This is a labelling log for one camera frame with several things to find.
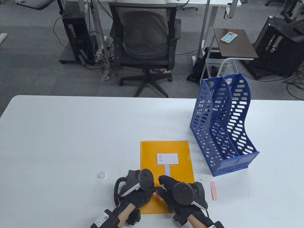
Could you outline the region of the person's right hand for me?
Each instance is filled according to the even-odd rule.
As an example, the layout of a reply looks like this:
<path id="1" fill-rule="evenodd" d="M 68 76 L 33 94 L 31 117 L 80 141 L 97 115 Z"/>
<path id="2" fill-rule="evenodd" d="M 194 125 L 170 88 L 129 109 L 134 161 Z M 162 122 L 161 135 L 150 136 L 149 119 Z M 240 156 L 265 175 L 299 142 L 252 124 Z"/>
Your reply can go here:
<path id="1" fill-rule="evenodd" d="M 156 193 L 167 203 L 169 212 L 186 214 L 186 211 L 208 209 L 200 182 L 185 183 L 169 176 L 160 176 L 158 180 L 161 187 L 155 188 Z"/>

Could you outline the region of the person's left hand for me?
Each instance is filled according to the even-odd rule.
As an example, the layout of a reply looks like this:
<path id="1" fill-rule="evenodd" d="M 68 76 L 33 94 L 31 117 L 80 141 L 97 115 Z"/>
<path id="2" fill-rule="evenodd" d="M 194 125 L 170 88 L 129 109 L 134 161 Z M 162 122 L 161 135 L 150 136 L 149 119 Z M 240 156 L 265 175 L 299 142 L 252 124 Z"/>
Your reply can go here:
<path id="1" fill-rule="evenodd" d="M 115 206 L 128 200 L 139 209 L 148 204 L 154 190 L 154 177 L 149 169 L 129 170 L 126 177 L 116 180 L 113 193 Z"/>

